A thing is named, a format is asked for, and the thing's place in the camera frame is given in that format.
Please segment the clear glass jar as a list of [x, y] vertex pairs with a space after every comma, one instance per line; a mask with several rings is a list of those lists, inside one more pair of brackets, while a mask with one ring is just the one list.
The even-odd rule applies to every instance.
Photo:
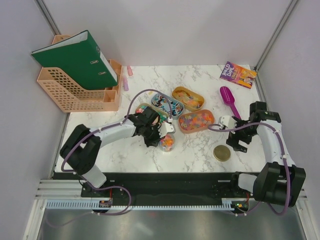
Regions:
[[175, 146], [175, 137], [173, 134], [167, 134], [159, 143], [158, 147], [163, 152], [170, 152]]

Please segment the gold jar lid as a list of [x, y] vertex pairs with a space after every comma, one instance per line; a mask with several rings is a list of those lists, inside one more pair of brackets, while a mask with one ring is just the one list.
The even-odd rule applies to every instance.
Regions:
[[213, 150], [213, 156], [220, 162], [226, 162], [231, 157], [231, 151], [225, 145], [217, 145]]

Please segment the magenta plastic scoop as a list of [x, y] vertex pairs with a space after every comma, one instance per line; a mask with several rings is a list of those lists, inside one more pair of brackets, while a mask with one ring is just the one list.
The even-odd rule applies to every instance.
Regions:
[[224, 104], [228, 107], [230, 107], [233, 115], [237, 117], [238, 119], [241, 119], [241, 116], [235, 106], [235, 98], [231, 92], [231, 90], [227, 86], [222, 86], [219, 89], [220, 95], [222, 97], [222, 100]]

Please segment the pink gummy star tray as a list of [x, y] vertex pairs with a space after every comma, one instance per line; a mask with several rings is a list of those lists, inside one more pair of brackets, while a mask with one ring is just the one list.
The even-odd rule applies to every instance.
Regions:
[[208, 129], [208, 126], [215, 123], [213, 113], [208, 109], [185, 113], [179, 116], [178, 126], [182, 133], [192, 134]]

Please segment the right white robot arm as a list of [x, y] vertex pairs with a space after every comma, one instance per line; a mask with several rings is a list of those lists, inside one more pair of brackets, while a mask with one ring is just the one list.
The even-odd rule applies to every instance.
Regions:
[[256, 201], [293, 207], [306, 179], [303, 168], [292, 160], [282, 135], [279, 113], [267, 109], [266, 102], [256, 101], [249, 106], [249, 119], [222, 116], [219, 119], [224, 129], [230, 129], [226, 144], [236, 152], [247, 152], [240, 142], [250, 144], [259, 136], [265, 156], [265, 166], [258, 175], [236, 173], [235, 181], [229, 184], [229, 191], [235, 197], [246, 191]]

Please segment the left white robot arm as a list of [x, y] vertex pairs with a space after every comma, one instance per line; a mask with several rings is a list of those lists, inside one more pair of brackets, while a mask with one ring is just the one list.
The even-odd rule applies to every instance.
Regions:
[[175, 131], [167, 121], [150, 107], [142, 113], [129, 114], [124, 119], [97, 128], [78, 125], [62, 146], [59, 154], [72, 170], [92, 186], [99, 197], [110, 191], [107, 177], [96, 165], [100, 149], [121, 139], [142, 136], [147, 147], [157, 147], [169, 133]]

